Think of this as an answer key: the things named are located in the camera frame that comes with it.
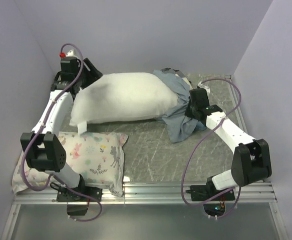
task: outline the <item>gray floor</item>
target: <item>gray floor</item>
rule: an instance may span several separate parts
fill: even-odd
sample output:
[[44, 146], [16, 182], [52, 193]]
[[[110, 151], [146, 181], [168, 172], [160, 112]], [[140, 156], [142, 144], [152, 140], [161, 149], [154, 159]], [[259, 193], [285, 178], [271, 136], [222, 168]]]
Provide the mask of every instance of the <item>gray floor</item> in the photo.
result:
[[[193, 85], [210, 78], [212, 75], [189, 74]], [[211, 81], [210, 104], [219, 105], [225, 112], [233, 108], [228, 84]], [[233, 113], [229, 118], [238, 124]], [[70, 112], [65, 117], [61, 131], [76, 132], [76, 127], [69, 126]], [[129, 136], [124, 146], [124, 176], [131, 182], [180, 181], [185, 163], [195, 144], [205, 135], [196, 131], [187, 140], [172, 144], [169, 141], [166, 126], [149, 120], [139, 122], [113, 122], [88, 125], [90, 132], [118, 132]], [[186, 181], [205, 181], [207, 177], [230, 169], [232, 153], [228, 146], [216, 135], [212, 135], [200, 145], [192, 158], [186, 175]]]

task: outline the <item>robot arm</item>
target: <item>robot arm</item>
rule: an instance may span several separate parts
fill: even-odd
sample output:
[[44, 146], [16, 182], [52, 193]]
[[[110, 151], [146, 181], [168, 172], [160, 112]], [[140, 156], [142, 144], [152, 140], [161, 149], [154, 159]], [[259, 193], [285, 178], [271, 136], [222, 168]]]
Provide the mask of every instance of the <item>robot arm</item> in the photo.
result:
[[207, 179], [206, 188], [210, 195], [230, 187], [243, 187], [271, 176], [267, 142], [248, 135], [228, 119], [220, 107], [210, 105], [206, 89], [197, 88], [190, 91], [185, 115], [201, 121], [211, 130], [223, 121], [215, 133], [234, 154], [230, 170]]
[[58, 94], [70, 85], [79, 72], [81, 63], [73, 55], [73, 51], [70, 52], [72, 55], [63, 56], [61, 59], [61, 71], [57, 73], [55, 81], [51, 86], [49, 102], [39, 122], [32, 129], [32, 132], [25, 132], [22, 134], [21, 145], [25, 151], [31, 139], [42, 127], [44, 119], [47, 119], [43, 131], [39, 134], [34, 144], [32, 144], [26, 156], [27, 164], [30, 168], [35, 168], [40, 172], [45, 172], [49, 175], [53, 174], [55, 179], [61, 184], [66, 184], [68, 187], [75, 189], [79, 187], [84, 188], [84, 180], [66, 163], [66, 151], [58, 140], [59, 130], [80, 88], [84, 89], [101, 78], [102, 73], [100, 73], [87, 58], [84, 59], [84, 68], [80, 77], [68, 91], [64, 92], [58, 98], [50, 114], [47, 115], [52, 101], [55, 101]]

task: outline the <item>lavender wall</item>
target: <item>lavender wall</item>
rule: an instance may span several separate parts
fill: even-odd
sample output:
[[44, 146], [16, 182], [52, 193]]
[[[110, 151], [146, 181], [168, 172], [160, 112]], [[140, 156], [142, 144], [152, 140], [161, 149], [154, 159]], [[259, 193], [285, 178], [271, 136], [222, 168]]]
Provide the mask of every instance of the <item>lavender wall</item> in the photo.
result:
[[271, 0], [15, 0], [54, 71], [73, 42], [104, 73], [233, 74]]
[[271, 180], [292, 240], [292, 1], [273, 1], [234, 76], [249, 132], [270, 145]]
[[38, 121], [52, 77], [16, 4], [0, 0], [0, 236], [13, 199], [11, 181], [21, 152], [20, 135]]

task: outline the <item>white pillow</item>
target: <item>white pillow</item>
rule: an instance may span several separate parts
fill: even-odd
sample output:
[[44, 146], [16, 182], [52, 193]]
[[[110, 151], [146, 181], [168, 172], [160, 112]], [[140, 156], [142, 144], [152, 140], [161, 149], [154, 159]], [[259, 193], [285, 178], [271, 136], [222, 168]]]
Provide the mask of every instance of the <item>white pillow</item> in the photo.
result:
[[[60, 132], [58, 139], [67, 153], [67, 164], [81, 174], [86, 184], [98, 188], [108, 188], [112, 195], [123, 194], [122, 178], [124, 168], [123, 144], [128, 136], [123, 133], [86, 132], [82, 135], [71, 132]], [[14, 193], [27, 189], [20, 175], [21, 158], [15, 169], [12, 187]], [[25, 164], [25, 173], [33, 186], [43, 186], [48, 174], [29, 168]]]
[[76, 95], [70, 125], [153, 119], [177, 102], [178, 96], [153, 74], [107, 74]]

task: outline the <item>blue fabric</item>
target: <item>blue fabric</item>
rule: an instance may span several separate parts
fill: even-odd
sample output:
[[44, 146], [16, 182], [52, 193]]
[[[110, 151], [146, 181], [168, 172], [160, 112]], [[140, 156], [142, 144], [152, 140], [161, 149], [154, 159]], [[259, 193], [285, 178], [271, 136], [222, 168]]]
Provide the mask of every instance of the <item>blue fabric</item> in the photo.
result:
[[172, 143], [184, 141], [195, 129], [204, 130], [206, 127], [196, 119], [185, 116], [189, 102], [189, 85], [179, 76], [154, 70], [154, 75], [160, 78], [174, 93], [178, 95], [178, 104], [167, 111], [160, 120], [167, 124], [167, 131]]

